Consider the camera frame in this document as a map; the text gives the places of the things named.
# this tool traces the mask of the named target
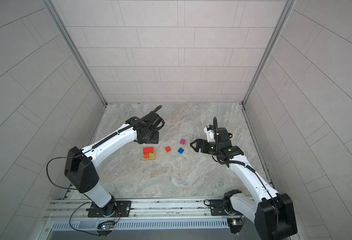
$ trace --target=metal frame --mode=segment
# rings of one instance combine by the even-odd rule
[[[286,0],[286,3],[284,5],[284,8],[283,8],[283,10],[281,12],[281,15],[280,15],[278,21],[277,21],[277,24],[276,24],[276,26],[274,28],[272,36],[269,39],[267,47],[265,48],[264,55],[261,58],[261,61],[260,61],[259,65],[258,65],[258,67],[257,67],[256,73],[253,76],[253,79],[252,79],[252,81],[250,83],[248,91],[246,92],[245,98],[243,100],[243,105],[244,106],[248,102],[250,94],[252,93],[253,89],[255,88],[257,80],[260,78],[260,75],[261,75],[261,73],[262,73],[262,71],[263,71],[263,69],[265,67],[266,61],[268,60],[268,57],[270,56],[274,46],[276,45],[277,39],[280,36],[281,31],[284,28],[284,24],[285,24],[286,20],[288,19],[289,14],[292,12],[293,5],[294,5],[295,1],[296,0]]]
[[[67,44],[69,50],[72,52],[73,57],[75,58],[76,62],[78,63],[80,69],[84,73],[84,76],[88,79],[91,83],[92,88],[96,91],[99,99],[103,103],[104,106],[107,105],[104,96],[102,95],[100,89],[98,88],[96,81],[93,79],[92,74],[90,73],[87,65],[85,64],[82,56],[80,55],[75,43],[73,42],[71,36],[69,35],[67,28],[64,26],[62,20],[60,19],[58,12],[56,11],[54,5],[52,4],[51,0],[42,0],[44,7],[46,8],[49,16],[51,17],[52,21],[54,22],[56,28],[58,29],[60,35],[63,37],[65,43]]]

